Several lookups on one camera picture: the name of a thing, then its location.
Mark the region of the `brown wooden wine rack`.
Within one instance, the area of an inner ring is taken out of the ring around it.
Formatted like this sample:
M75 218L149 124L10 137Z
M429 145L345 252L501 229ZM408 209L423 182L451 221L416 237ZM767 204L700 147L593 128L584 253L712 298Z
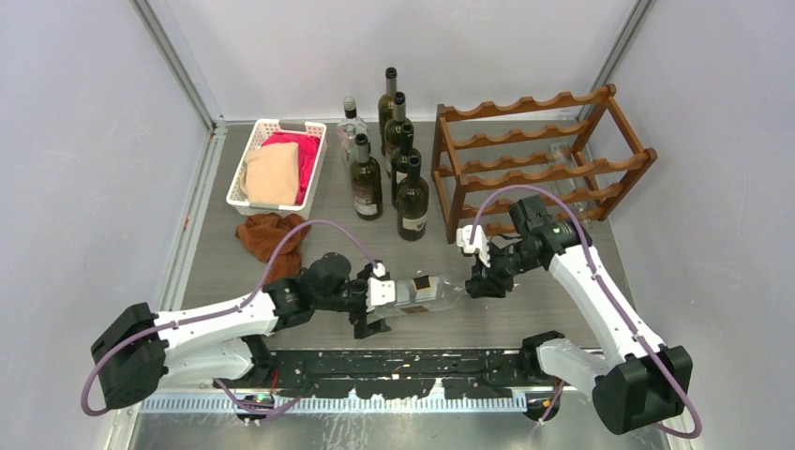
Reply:
M488 236L513 230L508 225L486 221L488 216L507 213L512 204L510 200L498 198L488 202L485 208L480 208L466 202L468 195L493 193L500 188L524 184L540 187L565 178L581 178L586 188L568 193L561 199L563 203L568 205L591 201L593 207L587 216L596 221L606 220L657 160L656 151L641 143L617 102L616 93L616 87L609 83L583 96L563 91L545 100L521 97L509 105L485 101L470 110L438 105L430 175L440 200L447 242L454 243L456 230L464 219L481 218ZM513 128L502 135L477 133L466 140L455 138L451 130L455 123L475 119L574 107L590 107L591 111L583 119L566 127L545 125L535 131ZM586 146L604 115L609 115L617 126L631 151L630 157L611 160L586 156ZM557 138L572 139L569 146L577 163L576 168L569 169L563 165L549 167L548 154L543 151L524 151L516 156L497 156L495 153L501 145Z

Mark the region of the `clear square liquor bottle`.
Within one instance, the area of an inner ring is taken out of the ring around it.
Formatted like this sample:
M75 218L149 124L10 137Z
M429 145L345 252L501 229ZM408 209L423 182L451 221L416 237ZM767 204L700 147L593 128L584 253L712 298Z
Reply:
M441 275L395 280L395 304L369 312L375 319L429 313L453 308L468 297L462 284Z

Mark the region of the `clear glass wine bottle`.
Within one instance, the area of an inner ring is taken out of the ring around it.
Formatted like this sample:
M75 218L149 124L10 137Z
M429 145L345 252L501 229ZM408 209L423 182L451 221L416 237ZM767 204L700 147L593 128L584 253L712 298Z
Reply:
M569 169L576 168L577 166L570 146L566 142L554 142L548 147L547 164L549 167L563 165ZM565 178L552 181L549 184L552 187L552 192L561 199L572 191L579 188L586 188L585 182L581 178ZM587 216L588 211L593 207L593 202L570 202L568 207L577 214L581 225L585 229L590 230L593 227L593 220Z

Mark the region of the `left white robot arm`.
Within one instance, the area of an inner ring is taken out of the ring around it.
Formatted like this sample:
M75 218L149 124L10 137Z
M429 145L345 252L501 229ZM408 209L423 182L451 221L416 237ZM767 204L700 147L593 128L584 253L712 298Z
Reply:
M160 387L244 382L260 387L273 375L265 338L307 323L318 310L345 313L357 339L388 331L368 314L397 301L382 262L357 277L350 261L327 253L293 277L264 284L239 298L187 310L154 312L146 303L124 309L91 346L95 366L83 388L99 383L106 411L139 403Z

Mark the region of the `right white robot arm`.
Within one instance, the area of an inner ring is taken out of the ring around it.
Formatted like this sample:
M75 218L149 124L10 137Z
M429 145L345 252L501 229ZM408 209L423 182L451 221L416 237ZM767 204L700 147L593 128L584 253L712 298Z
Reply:
M509 208L519 239L499 248L474 222L457 229L455 243L476 263L467 291L473 298L511 291L514 278L544 268L575 301L601 346L587 352L552 331L527 338L523 378L535 385L551 377L588 396L603 425L616 435L654 426L695 439L702 422L687 390L693 361L669 347L629 306L598 251L566 203L540 187Z

